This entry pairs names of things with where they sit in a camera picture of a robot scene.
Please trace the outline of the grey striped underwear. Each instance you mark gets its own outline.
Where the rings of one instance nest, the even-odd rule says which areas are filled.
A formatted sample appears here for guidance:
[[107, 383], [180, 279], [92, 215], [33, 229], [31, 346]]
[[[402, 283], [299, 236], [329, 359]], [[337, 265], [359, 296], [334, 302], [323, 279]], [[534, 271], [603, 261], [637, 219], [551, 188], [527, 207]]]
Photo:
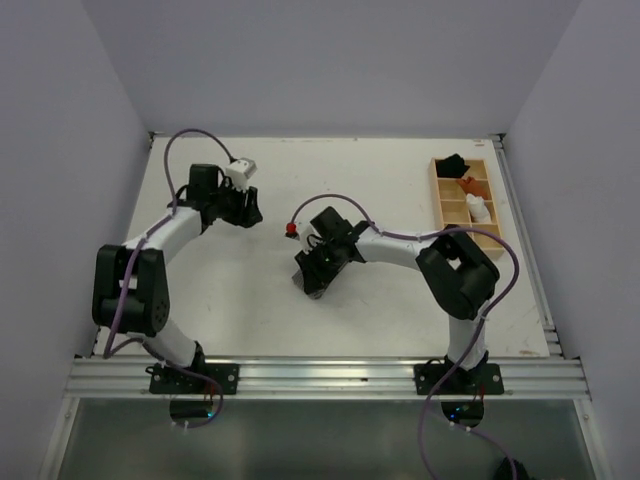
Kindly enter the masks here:
[[323, 281], [312, 272], [298, 269], [292, 276], [292, 281], [297, 288], [312, 300], [320, 299], [326, 291]]

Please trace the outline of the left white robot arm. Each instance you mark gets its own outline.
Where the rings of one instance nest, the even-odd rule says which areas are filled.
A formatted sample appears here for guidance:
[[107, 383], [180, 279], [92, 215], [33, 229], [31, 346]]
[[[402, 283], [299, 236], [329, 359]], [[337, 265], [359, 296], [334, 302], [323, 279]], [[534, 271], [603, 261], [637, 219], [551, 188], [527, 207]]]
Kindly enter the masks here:
[[249, 184], [254, 161], [240, 158], [221, 168], [193, 164], [188, 182], [170, 187], [171, 201], [154, 225], [121, 245], [104, 245], [96, 257], [92, 318], [109, 334], [103, 357], [141, 344], [185, 392], [201, 390], [208, 379], [200, 344], [170, 317], [167, 266], [216, 221], [251, 228], [263, 220], [258, 190]]

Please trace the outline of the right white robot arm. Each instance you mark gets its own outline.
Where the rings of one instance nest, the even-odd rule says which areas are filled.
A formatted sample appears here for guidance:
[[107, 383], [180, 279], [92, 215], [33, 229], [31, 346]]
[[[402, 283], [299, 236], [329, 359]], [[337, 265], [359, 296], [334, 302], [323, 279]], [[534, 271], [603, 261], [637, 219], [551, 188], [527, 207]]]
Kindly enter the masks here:
[[292, 281], [311, 299], [321, 298], [350, 263], [384, 263], [421, 273], [437, 305], [448, 315], [449, 345], [445, 379], [451, 389], [468, 392], [481, 380], [488, 360], [484, 339], [486, 308], [500, 278], [491, 259], [465, 232], [432, 239], [385, 236], [362, 220], [353, 225], [327, 207], [310, 222], [311, 231], [295, 255]]

